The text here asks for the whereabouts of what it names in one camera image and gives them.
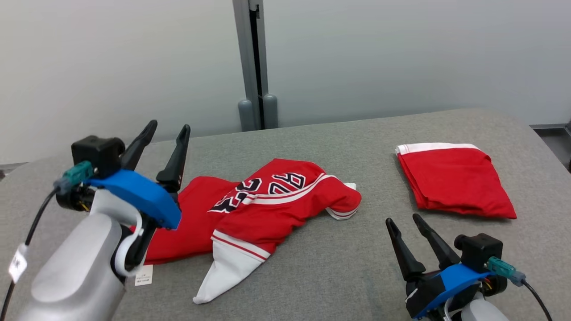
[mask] green connector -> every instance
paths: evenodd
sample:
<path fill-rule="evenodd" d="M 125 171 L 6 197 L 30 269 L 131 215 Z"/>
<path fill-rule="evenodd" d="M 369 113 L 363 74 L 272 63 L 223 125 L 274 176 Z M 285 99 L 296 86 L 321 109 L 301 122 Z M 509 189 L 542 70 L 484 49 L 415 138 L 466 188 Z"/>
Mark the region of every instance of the green connector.
<path fill-rule="evenodd" d="M 93 176 L 93 167 L 90 162 L 84 160 L 67 170 L 62 176 L 69 180 L 71 185 L 77 185 Z"/>
<path fill-rule="evenodd" d="M 65 194 L 74 186 L 90 179 L 93 176 L 93 166 L 88 161 L 83 161 L 63 173 L 62 177 L 54 182 L 58 188 L 58 194 Z"/>
<path fill-rule="evenodd" d="M 495 256 L 492 256 L 488 259 L 486 268 L 499 276 L 507 278 L 508 280 L 512 281 L 513 284 L 519 287 L 523 285 L 521 281 L 525 280 L 525 274 L 517 271 L 515 267 L 505 263 Z"/>
<path fill-rule="evenodd" d="M 516 271 L 516 268 L 505 263 L 495 256 L 489 258 L 487 268 L 488 270 L 495 272 L 497 275 L 506 278 L 511 278 L 513 273 Z"/>

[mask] clothing tag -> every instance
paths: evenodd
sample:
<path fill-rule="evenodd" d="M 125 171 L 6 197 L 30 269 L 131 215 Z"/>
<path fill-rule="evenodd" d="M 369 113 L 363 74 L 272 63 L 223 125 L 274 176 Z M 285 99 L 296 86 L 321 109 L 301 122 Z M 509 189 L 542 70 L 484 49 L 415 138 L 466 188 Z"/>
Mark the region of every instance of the clothing tag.
<path fill-rule="evenodd" d="M 26 271 L 26 267 L 28 267 L 28 262 L 26 258 L 20 253 L 20 248 L 16 250 L 16 254 L 12 258 L 12 262 L 10 262 L 10 267 L 8 268 L 8 273 L 12 276 L 12 280 L 14 283 L 17 283 L 20 279 L 20 276 Z"/>
<path fill-rule="evenodd" d="M 135 274 L 135 286 L 144 286 L 152 283 L 152 264 L 144 265 Z"/>

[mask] robotic arm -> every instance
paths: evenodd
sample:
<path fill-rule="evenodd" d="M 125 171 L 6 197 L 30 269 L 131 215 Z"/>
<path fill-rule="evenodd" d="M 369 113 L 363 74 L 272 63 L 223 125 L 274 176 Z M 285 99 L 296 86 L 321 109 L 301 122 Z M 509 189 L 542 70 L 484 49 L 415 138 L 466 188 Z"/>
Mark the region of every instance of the robotic arm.
<path fill-rule="evenodd" d="M 111 319 L 126 278 L 144 263 L 155 230 L 178 227 L 190 127 L 182 128 L 155 183 L 133 170 L 156 126 L 151 121 L 127 150 L 118 138 L 89 136 L 72 145 L 74 163 L 89 162 L 93 176 L 56 198 L 64 208 L 90 214 L 42 267 L 19 320 Z"/>
<path fill-rule="evenodd" d="M 419 214 L 413 214 L 412 218 L 436 254 L 439 270 L 425 273 L 424 265 L 415 259 L 398 227 L 388 218 L 387 229 L 407 283 L 405 304 L 411 318 L 508 321 L 500 310 L 484 299 L 507 288 L 505 276 L 518 286 L 527 284 L 524 274 L 501 261 L 503 243 L 483 233 L 472 237 L 459 235 L 454 241 L 454 246 L 462 251 L 462 257 L 459 257 Z"/>

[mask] gray table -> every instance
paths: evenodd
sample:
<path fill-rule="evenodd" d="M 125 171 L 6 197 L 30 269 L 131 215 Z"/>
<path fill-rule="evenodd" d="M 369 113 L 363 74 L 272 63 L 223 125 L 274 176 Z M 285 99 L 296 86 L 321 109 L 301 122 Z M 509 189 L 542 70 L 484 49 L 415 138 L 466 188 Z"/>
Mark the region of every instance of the gray table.
<path fill-rule="evenodd" d="M 449 244 L 458 234 L 501 239 L 504 259 L 527 274 L 554 319 L 569 319 L 571 175 L 528 126 L 464 109 L 192 139 L 184 183 L 198 175 L 242 180 L 274 157 L 301 159 L 357 183 L 363 195 L 359 212 L 342 222 L 323 214 L 311 219 L 246 280 L 209 304 L 197 306 L 192 297 L 210 255 L 155 266 L 151 285 L 135 288 L 128 281 L 116 320 L 408 320 L 404 282 L 384 221 L 392 217 L 417 259 L 437 268 L 412 221 L 417 210 L 394 153 L 396 145 L 416 142 L 473 143 L 492 157 L 517 220 L 420 213 Z M 137 170 L 154 178 L 173 146 L 148 146 Z M 52 181 L 71 165 L 69 154 L 40 160 L 0 183 L 0 266 L 8 266 Z M 40 266 L 84 215 L 55 202 L 48 206 L 10 319 L 25 304 Z M 3 273 L 2 297 L 8 282 Z M 491 301 L 512 320 L 544 319 L 525 288 L 509 286 Z"/>

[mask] gray bracket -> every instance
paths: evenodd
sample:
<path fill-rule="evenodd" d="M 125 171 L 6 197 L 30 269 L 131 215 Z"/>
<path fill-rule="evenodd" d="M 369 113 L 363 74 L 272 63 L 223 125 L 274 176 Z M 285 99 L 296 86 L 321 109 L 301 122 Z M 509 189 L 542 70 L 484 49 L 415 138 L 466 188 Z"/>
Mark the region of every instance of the gray bracket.
<path fill-rule="evenodd" d="M 254 45 L 252 40 L 252 30 L 250 28 L 250 3 L 247 0 L 232 0 L 234 6 L 234 18 L 236 21 L 236 31 L 238 33 L 238 47 L 240 50 L 240 59 L 242 60 L 242 74 L 244 76 L 244 89 L 246 98 L 249 99 L 252 112 L 254 113 L 254 128 L 250 127 L 250 116 L 245 123 L 240 112 L 240 120 L 242 121 L 242 130 L 259 130 L 262 129 L 260 121 L 260 112 L 258 106 L 258 83 L 256 80 L 256 67 L 254 62 Z"/>
<path fill-rule="evenodd" d="M 278 128 L 278 98 L 267 94 L 262 98 L 264 106 L 264 123 L 267 129 Z"/>
<path fill-rule="evenodd" d="M 254 106 L 248 99 L 244 99 L 238 103 L 238 112 L 240 113 L 240 124 L 242 131 L 256 130 L 256 114 Z"/>
<path fill-rule="evenodd" d="M 258 9 L 258 6 L 262 4 L 262 0 L 248 0 L 248 6 L 250 7 L 250 10 L 252 11 L 256 11 Z"/>

